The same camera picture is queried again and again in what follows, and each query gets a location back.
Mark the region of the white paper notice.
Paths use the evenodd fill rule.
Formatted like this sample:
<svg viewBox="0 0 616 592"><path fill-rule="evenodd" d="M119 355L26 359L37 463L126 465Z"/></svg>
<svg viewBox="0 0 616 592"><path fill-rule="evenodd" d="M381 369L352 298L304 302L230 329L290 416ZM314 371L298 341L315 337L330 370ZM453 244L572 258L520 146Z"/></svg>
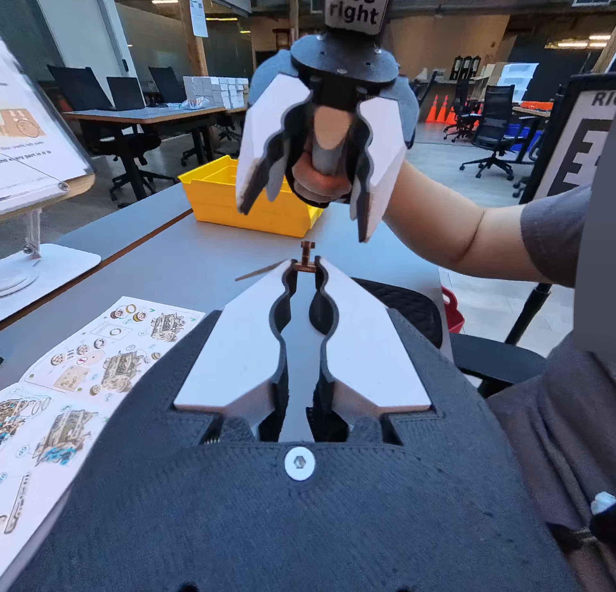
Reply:
<svg viewBox="0 0 616 592"><path fill-rule="evenodd" d="M192 32L196 37L208 38L203 0L189 0Z"/></svg>

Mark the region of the background wooden desk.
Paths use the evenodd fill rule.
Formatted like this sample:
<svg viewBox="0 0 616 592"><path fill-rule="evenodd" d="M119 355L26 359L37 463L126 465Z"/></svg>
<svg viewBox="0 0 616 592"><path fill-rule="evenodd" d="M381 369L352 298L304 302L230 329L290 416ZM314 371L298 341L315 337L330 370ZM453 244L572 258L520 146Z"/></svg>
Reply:
<svg viewBox="0 0 616 592"><path fill-rule="evenodd" d="M221 120L235 121L238 116L244 115L246 107L227 110L225 108L211 108L206 110L184 111L178 108L144 108L141 110L83 110L64 112L66 120L79 122L83 134L91 128L108 129L119 126L124 134L132 132L132 126L137 127L139 133L157 134L166 126L180 129L191 135L198 165L204 165L213 160L214 150L211 146L209 127L215 126Z"/></svg>

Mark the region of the black framed sign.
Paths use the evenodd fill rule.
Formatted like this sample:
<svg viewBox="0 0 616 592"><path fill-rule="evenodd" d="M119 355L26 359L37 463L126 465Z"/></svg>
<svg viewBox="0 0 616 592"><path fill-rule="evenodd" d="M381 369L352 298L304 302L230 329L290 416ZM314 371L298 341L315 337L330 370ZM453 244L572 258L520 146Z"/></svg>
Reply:
<svg viewBox="0 0 616 592"><path fill-rule="evenodd" d="M573 75L558 91L520 204L593 182L615 118L615 72Z"/></svg>

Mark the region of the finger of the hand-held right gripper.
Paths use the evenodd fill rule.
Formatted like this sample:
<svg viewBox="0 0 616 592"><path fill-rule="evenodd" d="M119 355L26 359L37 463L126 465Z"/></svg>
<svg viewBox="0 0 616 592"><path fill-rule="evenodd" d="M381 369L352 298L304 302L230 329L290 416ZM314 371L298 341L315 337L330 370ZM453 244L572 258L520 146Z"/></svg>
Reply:
<svg viewBox="0 0 616 592"><path fill-rule="evenodd" d="M236 206L248 215L263 190L276 200L312 128L315 80L256 71L250 86L235 183Z"/></svg>
<svg viewBox="0 0 616 592"><path fill-rule="evenodd" d="M349 209L359 242L368 242L381 222L405 153L396 100L378 96L359 103L349 144Z"/></svg>

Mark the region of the white document stand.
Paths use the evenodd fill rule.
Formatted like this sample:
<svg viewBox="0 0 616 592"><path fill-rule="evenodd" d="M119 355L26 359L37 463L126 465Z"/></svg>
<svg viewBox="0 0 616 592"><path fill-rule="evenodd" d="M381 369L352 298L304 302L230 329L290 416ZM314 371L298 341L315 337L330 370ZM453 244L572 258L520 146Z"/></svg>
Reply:
<svg viewBox="0 0 616 592"><path fill-rule="evenodd" d="M98 254L41 243L41 208L25 212L23 249L1 259L1 321L97 267Z"/></svg>

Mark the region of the person's right forearm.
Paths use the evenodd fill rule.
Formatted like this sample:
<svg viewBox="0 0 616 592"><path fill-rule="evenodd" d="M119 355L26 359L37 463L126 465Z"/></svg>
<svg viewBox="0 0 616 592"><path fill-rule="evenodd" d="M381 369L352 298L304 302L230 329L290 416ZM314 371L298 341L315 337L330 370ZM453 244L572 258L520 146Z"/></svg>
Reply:
<svg viewBox="0 0 616 592"><path fill-rule="evenodd" d="M521 231L523 205L483 208L404 161L384 222L417 256L464 275L548 283Z"/></svg>

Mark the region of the black sign stand leg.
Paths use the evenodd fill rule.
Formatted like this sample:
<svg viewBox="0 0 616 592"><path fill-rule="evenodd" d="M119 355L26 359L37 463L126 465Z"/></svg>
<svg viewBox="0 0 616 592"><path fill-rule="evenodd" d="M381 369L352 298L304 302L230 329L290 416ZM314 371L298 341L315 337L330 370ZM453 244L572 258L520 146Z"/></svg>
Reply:
<svg viewBox="0 0 616 592"><path fill-rule="evenodd" d="M504 340L505 344L517 345L520 342L528 326L550 296L551 288L552 284L538 283L535 288L532 289L516 322Z"/></svg>

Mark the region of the illustrated instruction booklet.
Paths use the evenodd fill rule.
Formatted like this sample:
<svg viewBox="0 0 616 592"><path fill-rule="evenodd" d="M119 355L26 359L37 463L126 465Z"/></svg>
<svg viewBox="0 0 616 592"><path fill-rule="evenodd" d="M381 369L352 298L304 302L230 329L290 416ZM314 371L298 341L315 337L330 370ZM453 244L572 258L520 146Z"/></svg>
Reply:
<svg viewBox="0 0 616 592"><path fill-rule="evenodd" d="M66 493L137 381L205 317L120 297L1 392L1 573Z"/></svg>

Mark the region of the stack of white boxes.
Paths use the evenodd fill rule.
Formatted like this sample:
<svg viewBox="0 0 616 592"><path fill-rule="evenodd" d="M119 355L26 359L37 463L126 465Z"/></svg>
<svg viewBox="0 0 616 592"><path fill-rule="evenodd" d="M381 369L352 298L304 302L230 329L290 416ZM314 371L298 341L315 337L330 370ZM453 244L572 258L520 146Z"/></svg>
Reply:
<svg viewBox="0 0 616 592"><path fill-rule="evenodd" d="M204 96L211 108L236 110L245 107L250 81L245 77L189 76L183 77L187 98Z"/></svg>

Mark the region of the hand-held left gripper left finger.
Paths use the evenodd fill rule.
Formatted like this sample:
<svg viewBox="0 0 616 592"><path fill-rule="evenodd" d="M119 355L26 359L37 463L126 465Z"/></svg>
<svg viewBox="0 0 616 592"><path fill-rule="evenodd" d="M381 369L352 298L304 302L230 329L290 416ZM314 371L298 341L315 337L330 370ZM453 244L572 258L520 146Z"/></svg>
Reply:
<svg viewBox="0 0 616 592"><path fill-rule="evenodd" d="M280 437L289 399L282 331L291 320L295 265L282 261L217 314L176 409L243 418L256 437Z"/></svg>

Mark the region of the black quilted pad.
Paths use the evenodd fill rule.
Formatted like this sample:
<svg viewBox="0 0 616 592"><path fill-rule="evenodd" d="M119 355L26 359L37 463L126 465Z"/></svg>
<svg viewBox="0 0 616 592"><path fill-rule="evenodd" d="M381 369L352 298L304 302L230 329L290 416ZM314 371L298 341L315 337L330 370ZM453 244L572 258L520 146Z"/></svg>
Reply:
<svg viewBox="0 0 616 592"><path fill-rule="evenodd" d="M443 342L441 314L430 298L411 289L391 284L360 278L352 279L387 308L398 311L437 349L441 349Z"/></svg>

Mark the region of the red plastic container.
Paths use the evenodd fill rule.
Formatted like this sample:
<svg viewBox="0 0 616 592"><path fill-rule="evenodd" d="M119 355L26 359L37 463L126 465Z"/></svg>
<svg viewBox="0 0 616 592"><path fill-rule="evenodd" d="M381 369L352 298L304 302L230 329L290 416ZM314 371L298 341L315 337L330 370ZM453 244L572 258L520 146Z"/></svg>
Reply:
<svg viewBox="0 0 616 592"><path fill-rule="evenodd" d="M465 325L465 318L458 306L456 295L448 288L442 286L443 305L445 318L450 334L460 334Z"/></svg>

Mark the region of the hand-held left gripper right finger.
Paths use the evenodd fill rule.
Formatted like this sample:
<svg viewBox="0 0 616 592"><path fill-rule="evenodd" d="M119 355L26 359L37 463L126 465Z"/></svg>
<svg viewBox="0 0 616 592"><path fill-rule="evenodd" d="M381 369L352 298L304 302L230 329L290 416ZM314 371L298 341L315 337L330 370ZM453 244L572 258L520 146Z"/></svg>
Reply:
<svg viewBox="0 0 616 592"><path fill-rule="evenodd" d="M315 257L311 325L323 336L319 380L309 409L313 434L348 434L363 418L430 410L431 399L403 343L410 323Z"/></svg>

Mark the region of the black laptop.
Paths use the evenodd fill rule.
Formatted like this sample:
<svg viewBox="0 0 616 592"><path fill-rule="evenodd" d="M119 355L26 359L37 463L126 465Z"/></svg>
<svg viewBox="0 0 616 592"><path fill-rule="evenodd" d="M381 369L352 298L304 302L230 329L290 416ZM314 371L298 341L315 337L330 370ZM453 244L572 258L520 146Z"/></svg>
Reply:
<svg viewBox="0 0 616 592"><path fill-rule="evenodd" d="M115 110L141 110L146 108L140 83L134 77L107 77Z"/></svg>

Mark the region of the yellow plastic bin stack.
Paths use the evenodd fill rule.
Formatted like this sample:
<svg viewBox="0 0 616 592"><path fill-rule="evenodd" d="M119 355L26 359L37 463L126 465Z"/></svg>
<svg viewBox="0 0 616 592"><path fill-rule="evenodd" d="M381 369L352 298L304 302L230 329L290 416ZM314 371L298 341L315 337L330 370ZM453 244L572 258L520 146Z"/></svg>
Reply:
<svg viewBox="0 0 616 592"><path fill-rule="evenodd" d="M283 180L274 202L263 191L248 215L236 208L237 160L228 155L179 176L195 218L200 222L303 238L323 209L302 202Z"/></svg>

